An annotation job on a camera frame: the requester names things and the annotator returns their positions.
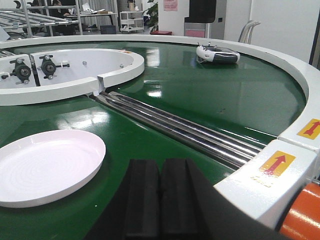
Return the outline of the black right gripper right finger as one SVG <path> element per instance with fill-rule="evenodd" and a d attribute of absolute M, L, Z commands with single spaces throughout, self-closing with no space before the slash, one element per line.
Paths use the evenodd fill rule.
<path fill-rule="evenodd" d="M 166 159 L 160 178 L 161 237 L 164 240 L 198 240 L 202 234 L 187 160 Z"/>

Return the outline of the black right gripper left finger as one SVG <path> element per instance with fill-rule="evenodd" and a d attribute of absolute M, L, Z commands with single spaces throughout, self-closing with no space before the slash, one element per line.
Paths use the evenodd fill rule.
<path fill-rule="evenodd" d="M 132 159 L 125 215 L 126 240 L 159 237 L 159 169 L 154 160 Z"/>

